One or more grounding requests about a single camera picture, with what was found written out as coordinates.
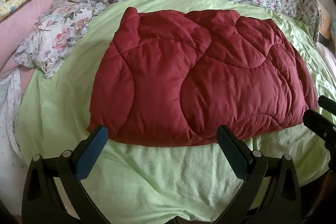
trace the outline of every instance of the pink pillow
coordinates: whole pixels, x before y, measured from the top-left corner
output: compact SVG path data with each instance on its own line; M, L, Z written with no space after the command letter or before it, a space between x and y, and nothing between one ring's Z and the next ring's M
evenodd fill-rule
M13 54L31 31L39 17L51 7L54 0L28 0L0 22L0 79L18 67Z

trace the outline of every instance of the comforter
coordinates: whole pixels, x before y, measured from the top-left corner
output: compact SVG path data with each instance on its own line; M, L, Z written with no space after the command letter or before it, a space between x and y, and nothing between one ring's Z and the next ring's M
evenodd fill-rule
M128 8L97 71L88 131L154 147L240 139L302 123L317 109L308 69L273 20L234 10Z

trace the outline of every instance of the light green sheet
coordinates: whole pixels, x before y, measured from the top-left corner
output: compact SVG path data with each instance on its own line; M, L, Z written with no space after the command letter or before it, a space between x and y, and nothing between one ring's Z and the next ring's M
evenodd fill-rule
M225 0L123 1L90 22L87 34L52 78L45 79L40 71L33 75L22 101L17 130L27 162L37 153L43 157L59 156L88 136L85 128L90 119L95 73L129 6L139 12L234 9L245 16L272 18L305 60L318 94L336 100L336 83L314 49L307 27L299 21ZM334 119L328 112L323 114ZM246 143L266 156L292 155L300 185L315 180L328 168L329 154L323 141L303 125ZM217 144L148 148L111 140L82 183L103 214L116 224L160 224L176 215L187 220L213 221L241 185Z

